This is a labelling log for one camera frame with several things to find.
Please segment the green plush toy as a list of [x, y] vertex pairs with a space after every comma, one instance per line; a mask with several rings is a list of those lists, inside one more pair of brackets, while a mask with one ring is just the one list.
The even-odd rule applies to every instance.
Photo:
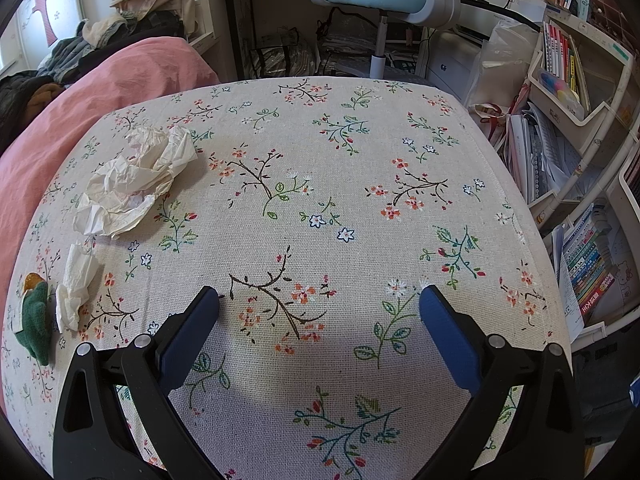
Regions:
[[48, 309], [48, 289], [48, 283], [40, 281], [24, 293], [22, 328], [15, 332], [17, 341], [41, 366], [47, 366], [50, 361], [52, 322]]

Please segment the white tissue pile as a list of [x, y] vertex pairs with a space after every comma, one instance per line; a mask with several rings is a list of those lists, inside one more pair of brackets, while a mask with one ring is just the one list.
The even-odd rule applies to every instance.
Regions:
[[73, 220], [76, 232], [118, 237], [134, 229], [198, 158], [190, 131], [180, 126], [135, 128], [126, 140], [132, 154], [117, 155], [89, 179]]

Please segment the small white tissue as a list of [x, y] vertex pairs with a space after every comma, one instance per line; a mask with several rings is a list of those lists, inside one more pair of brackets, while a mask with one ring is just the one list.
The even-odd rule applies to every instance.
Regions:
[[55, 319], [58, 330], [78, 332], [79, 309], [89, 300], [89, 285], [99, 269], [98, 260], [79, 244], [70, 246], [62, 281], [55, 291]]

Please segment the pink bed duvet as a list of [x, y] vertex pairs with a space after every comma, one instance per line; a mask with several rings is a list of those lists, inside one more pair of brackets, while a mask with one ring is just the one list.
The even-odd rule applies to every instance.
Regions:
[[44, 191], [75, 145], [104, 115], [218, 84], [186, 40], [145, 39], [110, 56], [49, 105], [1, 156], [1, 304]]

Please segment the floral tablecloth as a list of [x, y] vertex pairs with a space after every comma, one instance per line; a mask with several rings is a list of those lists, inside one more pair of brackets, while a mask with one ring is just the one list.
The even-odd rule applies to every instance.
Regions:
[[[80, 196], [131, 130], [190, 131], [198, 158], [118, 237], [76, 232]], [[58, 330], [70, 246], [98, 260], [79, 330]], [[25, 276], [48, 283], [50, 361], [17, 341]], [[397, 82], [255, 80], [104, 115], [32, 216], [2, 341], [6, 414], [43, 467], [78, 344], [155, 333], [204, 286], [220, 317], [171, 402], [235, 479], [409, 479], [468, 394], [419, 318], [437, 286], [514, 346], [567, 344], [551, 263], [484, 133], [439, 90]]]

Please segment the white bookshelf rack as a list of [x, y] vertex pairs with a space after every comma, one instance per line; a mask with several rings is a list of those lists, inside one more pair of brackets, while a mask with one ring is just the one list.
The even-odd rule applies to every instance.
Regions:
[[[584, 106], [584, 117], [578, 118], [567, 105], [551, 93], [539, 80], [544, 64], [542, 56], [547, 50], [574, 52], [575, 74], [580, 89], [580, 102]], [[610, 98], [593, 107], [589, 102], [588, 81], [585, 76], [586, 61], [593, 61], [597, 68], [614, 67], [615, 84]], [[577, 183], [578, 178], [590, 166], [597, 165], [599, 159], [608, 164], [600, 173], [597, 182], [578, 205], [559, 218], [559, 225], [575, 222], [587, 206], [593, 202], [604, 186], [620, 168], [623, 156], [628, 153], [636, 140], [626, 122], [618, 117], [623, 97], [634, 71], [634, 56], [622, 44], [596, 26], [568, 12], [564, 6], [548, 4], [544, 8], [542, 29], [536, 43], [532, 62], [526, 77], [528, 99], [540, 109], [544, 117], [562, 133], [565, 140], [580, 156], [576, 168], [557, 191], [538, 198], [530, 206], [530, 212], [538, 229], [550, 228], [555, 213], [563, 206], [566, 196]]]

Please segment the black down jacket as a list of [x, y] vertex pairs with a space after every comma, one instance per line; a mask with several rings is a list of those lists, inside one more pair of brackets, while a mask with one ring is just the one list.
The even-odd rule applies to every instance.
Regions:
[[1, 153], [63, 91], [51, 76], [38, 76], [34, 70], [2, 78]]

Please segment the pile of clothes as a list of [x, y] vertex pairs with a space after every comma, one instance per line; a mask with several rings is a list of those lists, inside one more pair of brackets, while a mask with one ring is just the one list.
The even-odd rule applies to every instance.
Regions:
[[72, 84], [98, 67], [107, 58], [136, 42], [153, 37], [186, 39], [183, 21], [171, 11], [152, 11], [140, 21], [118, 21], [107, 27], [93, 46], [81, 30], [73, 38], [60, 40], [37, 75], [48, 76], [61, 86]]

